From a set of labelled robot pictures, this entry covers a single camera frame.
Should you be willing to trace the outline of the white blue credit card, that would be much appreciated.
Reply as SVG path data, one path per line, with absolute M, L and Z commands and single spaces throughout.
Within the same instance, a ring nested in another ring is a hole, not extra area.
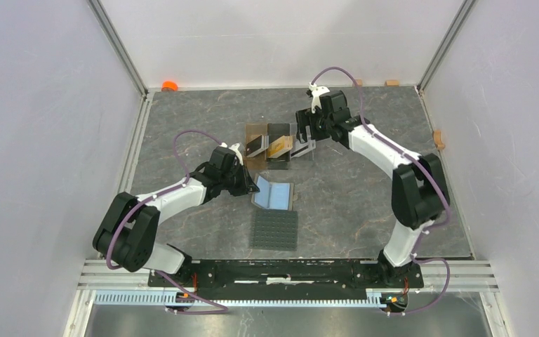
M 290 157 L 291 158 L 297 158 L 301 157 L 307 153 L 310 153 L 316 149 L 316 141 L 315 140 L 309 140 L 308 143 L 301 144 L 297 140 L 295 140 L 293 144 L 293 148 L 290 151 Z

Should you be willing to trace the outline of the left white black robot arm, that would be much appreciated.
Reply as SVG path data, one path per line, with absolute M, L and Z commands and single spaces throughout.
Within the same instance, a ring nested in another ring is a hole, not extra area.
M 186 285 L 192 278 L 187 254 L 158 243 L 158 226 L 224 191 L 234 197 L 258 192 L 239 147 L 238 143 L 217 146 L 188 178 L 164 189 L 137 196 L 117 194 L 93 237 L 93 248 L 110 261 L 112 269 L 160 270 L 174 285 Z

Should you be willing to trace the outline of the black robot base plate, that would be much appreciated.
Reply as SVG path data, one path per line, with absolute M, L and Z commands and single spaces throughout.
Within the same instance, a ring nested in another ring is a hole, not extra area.
M 390 267 L 357 258 L 192 260 L 171 278 L 209 300 L 362 300 L 368 289 L 425 285 L 416 263 Z

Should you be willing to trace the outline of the grey blue card holder wallet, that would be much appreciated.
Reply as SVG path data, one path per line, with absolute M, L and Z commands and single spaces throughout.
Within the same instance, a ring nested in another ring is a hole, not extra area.
M 259 191 L 254 193 L 251 202 L 260 209 L 292 211 L 294 184 L 271 182 L 257 174 L 254 180 Z

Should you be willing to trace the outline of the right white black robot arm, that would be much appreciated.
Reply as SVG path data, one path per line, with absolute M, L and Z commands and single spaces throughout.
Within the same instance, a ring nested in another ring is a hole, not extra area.
M 360 154 L 392 181 L 391 207 L 396 218 L 390 240 L 379 253 L 377 276 L 385 286 L 396 286 L 414 265 L 422 234 L 449 210 L 441 161 L 395 143 L 362 116 L 352 116 L 342 91 L 313 86 L 306 94 L 310 107 L 295 113 L 296 138 L 302 143 L 330 138 Z

